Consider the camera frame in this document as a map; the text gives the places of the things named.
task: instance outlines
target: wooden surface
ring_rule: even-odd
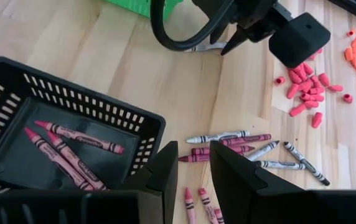
[[[178,140],[180,156],[189,154],[187,137],[237,129],[271,133],[293,142],[332,182],[328,189],[356,189],[356,72],[342,54],[356,17],[323,0],[281,2],[294,16],[310,12],[332,32],[324,53],[310,64],[343,85],[354,96],[351,105],[342,102],[342,93],[326,93],[318,109],[292,118],[288,111],[298,102],[285,97],[287,83],[273,86],[286,71],[267,41],[247,42],[225,57],[171,52],[155,40],[148,19],[98,0],[0,0],[0,55],[162,115],[167,120],[162,146]],[[206,21],[185,0],[166,26],[171,36],[184,39]],[[316,111],[324,119],[313,129]],[[295,161],[281,146],[264,159]],[[326,188],[308,171],[270,171],[305,189]],[[195,193],[205,187],[217,206],[207,162],[179,164],[176,224],[186,222],[186,186],[195,195],[198,223],[208,223]]]

